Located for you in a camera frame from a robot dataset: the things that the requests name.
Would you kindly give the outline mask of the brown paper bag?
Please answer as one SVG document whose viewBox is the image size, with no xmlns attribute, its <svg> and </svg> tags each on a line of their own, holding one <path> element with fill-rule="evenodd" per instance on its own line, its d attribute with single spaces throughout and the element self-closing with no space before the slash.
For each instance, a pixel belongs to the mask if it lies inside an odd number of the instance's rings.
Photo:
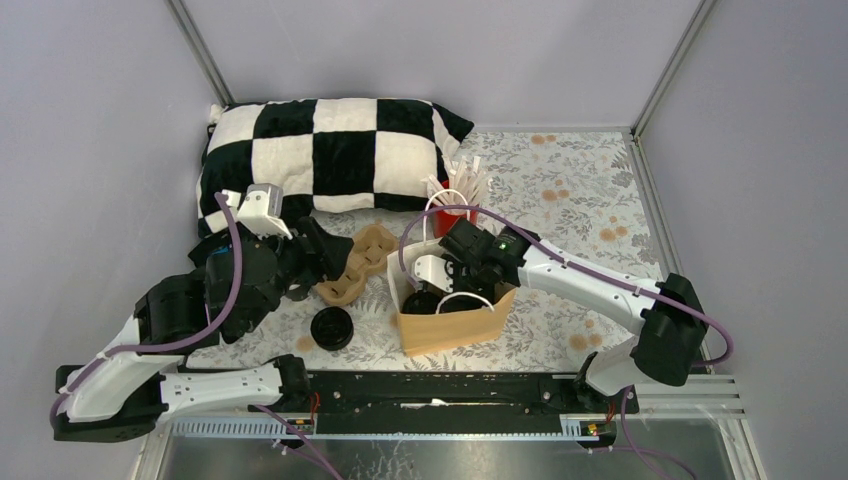
<svg viewBox="0 0 848 480">
<path fill-rule="evenodd" d="M 387 278 L 397 310 L 400 344 L 408 357 L 495 340 L 513 306 L 515 287 L 505 284 L 495 288 L 492 301 L 484 300 L 477 309 L 447 312 L 444 306 L 436 305 L 427 307 L 423 314 L 404 313 L 403 302 L 416 292 L 407 275 L 413 272 L 417 260 L 441 252 L 435 239 L 426 239 L 411 245 L 399 244 L 387 257 Z"/>
</svg>

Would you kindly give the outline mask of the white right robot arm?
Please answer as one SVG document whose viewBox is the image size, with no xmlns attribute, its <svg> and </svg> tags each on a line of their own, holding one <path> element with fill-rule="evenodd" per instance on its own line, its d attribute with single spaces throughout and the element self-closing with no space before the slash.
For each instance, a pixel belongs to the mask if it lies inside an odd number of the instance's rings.
<svg viewBox="0 0 848 480">
<path fill-rule="evenodd" d="M 485 306 L 501 284 L 540 290 L 629 331 L 629 340 L 594 354 L 581 367 L 573 396 L 589 412 L 601 410 L 631 385 L 684 386 L 708 330 L 686 278 L 671 274 L 655 281 L 584 263 L 511 224 L 493 234 L 461 218 L 435 242 L 401 243 L 394 264 L 414 286 L 469 293 Z"/>
</svg>

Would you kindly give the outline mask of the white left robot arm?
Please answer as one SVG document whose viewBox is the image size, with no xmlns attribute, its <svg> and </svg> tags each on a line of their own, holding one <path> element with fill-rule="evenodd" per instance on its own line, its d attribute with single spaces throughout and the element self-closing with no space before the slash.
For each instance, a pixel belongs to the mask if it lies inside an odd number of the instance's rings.
<svg viewBox="0 0 848 480">
<path fill-rule="evenodd" d="M 196 248 L 193 271 L 152 287 L 90 361 L 58 368 L 49 413 L 55 440 L 122 442 L 189 413 L 296 411 L 313 398 L 304 362 L 291 354 L 240 370 L 191 370 L 186 361 L 238 340 L 283 299 L 300 301 L 314 285 L 340 278 L 354 243 L 311 216 L 286 225 L 281 193 L 270 184 L 214 198 L 224 228 Z"/>
</svg>

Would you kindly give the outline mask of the black paper coffee cup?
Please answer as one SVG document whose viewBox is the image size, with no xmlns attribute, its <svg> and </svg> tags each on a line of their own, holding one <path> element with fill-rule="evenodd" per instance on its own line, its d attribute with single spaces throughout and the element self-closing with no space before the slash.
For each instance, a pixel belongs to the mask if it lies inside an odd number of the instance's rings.
<svg viewBox="0 0 848 480">
<path fill-rule="evenodd" d="M 433 315 L 440 301 L 441 296 L 436 293 L 416 291 L 403 302 L 400 312 L 405 315 Z"/>
</svg>

